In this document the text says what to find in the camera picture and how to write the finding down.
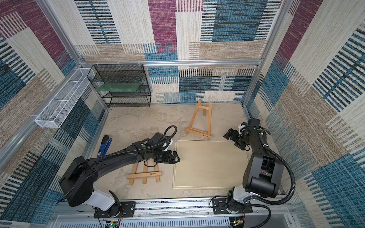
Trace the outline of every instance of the aluminum rail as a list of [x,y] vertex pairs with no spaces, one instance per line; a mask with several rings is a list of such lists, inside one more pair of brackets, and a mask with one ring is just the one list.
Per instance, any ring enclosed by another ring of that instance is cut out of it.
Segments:
[[285,0],[284,1],[283,6],[281,7],[279,15],[277,17],[277,21],[276,21],[276,23],[274,25],[274,28],[272,30],[272,33],[270,35],[270,38],[269,38],[269,40],[266,44],[265,50],[262,54],[262,58],[261,58],[262,63],[255,70],[254,75],[252,77],[252,80],[250,82],[250,85],[247,88],[246,95],[245,95],[245,98],[244,98],[243,103],[242,103],[243,112],[245,113],[245,116],[246,116],[247,119],[249,119],[250,116],[249,116],[248,110],[246,108],[246,105],[247,105],[247,103],[248,103],[248,101],[249,101],[249,99],[252,95],[252,92],[253,92],[253,90],[256,86],[258,78],[260,77],[262,66],[265,65],[265,63],[266,63],[267,56],[271,52],[272,46],[273,46],[273,44],[274,44],[274,42],[275,42],[275,40],[278,36],[278,33],[279,33],[279,31],[280,31],[280,29],[283,25],[283,21],[284,21],[285,17],[287,16],[287,12],[289,11],[293,1],[294,0]]
[[260,59],[212,59],[212,60],[163,60],[163,61],[99,61],[81,63],[82,67],[91,67],[98,64],[131,64],[140,63],[143,66],[236,66],[260,65]]
[[[284,198],[284,195],[278,195],[275,199]],[[196,197],[196,198],[168,198],[168,199],[145,199],[145,200],[121,200],[135,201],[135,212],[132,218],[124,218],[123,223],[143,223],[143,221],[150,221],[158,219],[159,221],[171,221],[174,219],[197,220],[204,219],[218,219],[228,218],[231,216],[243,216],[243,214],[227,214],[215,215],[213,209],[209,207],[211,197]],[[255,204],[264,204],[260,201],[251,201]],[[299,228],[299,222],[290,203],[282,205],[267,205],[272,211],[272,218],[269,222],[276,223],[279,220],[287,224],[289,228]],[[265,219],[268,212],[265,208],[253,207],[252,213],[245,214],[247,222],[252,223]],[[67,202],[59,203],[54,213],[50,218],[48,228],[59,228],[63,223],[92,223],[98,221],[94,219],[95,210],[90,205],[80,205],[77,207],[70,207]],[[100,219],[103,221],[113,221],[115,219]]]

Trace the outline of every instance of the beige floor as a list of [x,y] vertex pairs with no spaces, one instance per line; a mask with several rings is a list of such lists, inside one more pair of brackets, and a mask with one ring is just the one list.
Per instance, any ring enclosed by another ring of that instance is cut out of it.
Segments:
[[[205,137],[187,134],[184,128],[190,123],[196,105],[166,105],[152,107],[113,108],[100,135],[93,157],[96,157],[102,137],[107,134],[113,138],[108,153],[126,148],[135,141],[151,138],[154,133],[163,133],[170,125],[176,125],[178,131],[173,138],[177,140],[206,140]],[[212,140],[223,141],[223,135],[229,128],[246,121],[240,104],[213,103],[212,108]],[[194,128],[207,130],[208,118],[203,117],[199,110],[195,119]],[[161,182],[156,183],[154,178],[148,178],[147,184],[142,179],[136,179],[133,186],[129,186],[126,174],[131,173],[133,165],[122,167],[108,173],[94,183],[100,190],[112,190],[119,199],[146,199],[146,198],[176,198],[202,197],[226,195],[227,190],[207,189],[173,189],[173,165],[158,164],[161,171]],[[140,163],[137,172],[143,172]]]

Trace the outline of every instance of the black wire shelf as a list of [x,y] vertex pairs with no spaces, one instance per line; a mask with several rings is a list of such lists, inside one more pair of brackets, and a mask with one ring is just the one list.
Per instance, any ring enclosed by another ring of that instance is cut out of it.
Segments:
[[108,107],[151,105],[150,87],[142,64],[93,65],[87,78]]

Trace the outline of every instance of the white wire basket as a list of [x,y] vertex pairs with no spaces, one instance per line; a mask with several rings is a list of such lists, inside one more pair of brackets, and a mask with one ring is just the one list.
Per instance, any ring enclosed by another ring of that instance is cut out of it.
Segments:
[[89,85],[89,68],[78,68],[35,119],[40,127],[59,128]]

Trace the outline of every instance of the small wooden easel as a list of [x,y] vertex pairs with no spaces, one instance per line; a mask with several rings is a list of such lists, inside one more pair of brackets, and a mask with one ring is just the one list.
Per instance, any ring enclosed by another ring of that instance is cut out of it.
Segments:
[[147,178],[149,178],[149,177],[155,177],[156,182],[160,182],[161,172],[158,171],[157,165],[154,166],[154,169],[155,169],[154,172],[147,172],[148,167],[143,165],[143,173],[136,173],[137,167],[138,167],[138,163],[135,163],[133,166],[132,174],[127,175],[127,179],[129,179],[129,185],[133,185],[134,179],[137,179],[137,178],[143,178],[142,183],[147,183]]
[[[199,111],[199,108],[203,109],[203,116],[207,116],[207,110],[208,110],[208,131],[207,132],[192,128],[196,114]],[[191,118],[190,125],[189,125],[189,127],[185,128],[185,131],[188,134],[193,133],[193,134],[204,136],[204,137],[207,137],[208,139],[211,139],[212,138],[212,135],[210,134],[211,125],[212,125],[212,103],[209,102],[209,106],[201,105],[201,99],[199,99],[198,104],[196,105],[196,109],[194,111],[193,117]]]

